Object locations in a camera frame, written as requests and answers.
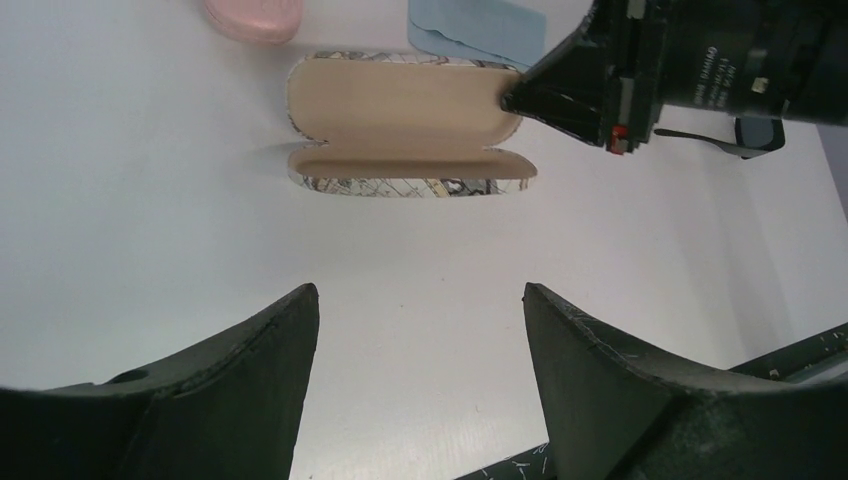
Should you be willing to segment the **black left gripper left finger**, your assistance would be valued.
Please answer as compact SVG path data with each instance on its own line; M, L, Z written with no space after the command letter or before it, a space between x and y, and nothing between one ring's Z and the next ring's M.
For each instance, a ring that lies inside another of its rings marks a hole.
M5 479L285 479L319 334L316 287L102 383L1 392Z

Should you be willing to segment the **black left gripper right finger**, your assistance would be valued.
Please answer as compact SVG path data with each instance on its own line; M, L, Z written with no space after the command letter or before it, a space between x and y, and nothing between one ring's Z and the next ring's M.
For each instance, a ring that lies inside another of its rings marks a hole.
M847 329L723 370L668 352L541 285L526 332L562 479L843 479Z

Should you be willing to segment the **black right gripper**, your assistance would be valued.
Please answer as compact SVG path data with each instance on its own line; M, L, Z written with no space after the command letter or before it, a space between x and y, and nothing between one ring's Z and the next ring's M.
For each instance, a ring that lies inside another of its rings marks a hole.
M669 20L668 1L598 1L593 19L503 93L501 108L614 154L634 152L662 109Z

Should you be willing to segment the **light blue cleaning cloth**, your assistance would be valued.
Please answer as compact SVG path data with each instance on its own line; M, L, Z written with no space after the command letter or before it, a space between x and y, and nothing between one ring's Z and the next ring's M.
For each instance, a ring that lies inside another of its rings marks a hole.
M545 52L546 16L513 1L410 0L407 37L432 55L483 60L525 70Z

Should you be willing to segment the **map print glasses case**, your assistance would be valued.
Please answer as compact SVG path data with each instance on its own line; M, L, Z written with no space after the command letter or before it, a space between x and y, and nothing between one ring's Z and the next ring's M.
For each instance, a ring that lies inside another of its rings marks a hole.
M291 180L324 194L452 198L526 190L537 175L504 143L518 115L500 105L511 66L426 54L319 51L286 81L304 145Z

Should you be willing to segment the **pink glasses case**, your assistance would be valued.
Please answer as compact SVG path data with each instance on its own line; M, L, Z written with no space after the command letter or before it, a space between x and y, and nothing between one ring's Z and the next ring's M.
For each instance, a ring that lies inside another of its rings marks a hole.
M303 0L205 0L211 24L225 36L242 42L280 45L297 33Z

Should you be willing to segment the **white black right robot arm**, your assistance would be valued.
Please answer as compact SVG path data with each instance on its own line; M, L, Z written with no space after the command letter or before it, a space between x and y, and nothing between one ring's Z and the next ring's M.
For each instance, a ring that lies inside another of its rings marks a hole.
M666 105L845 125L846 3L596 1L501 99L615 154L648 142Z

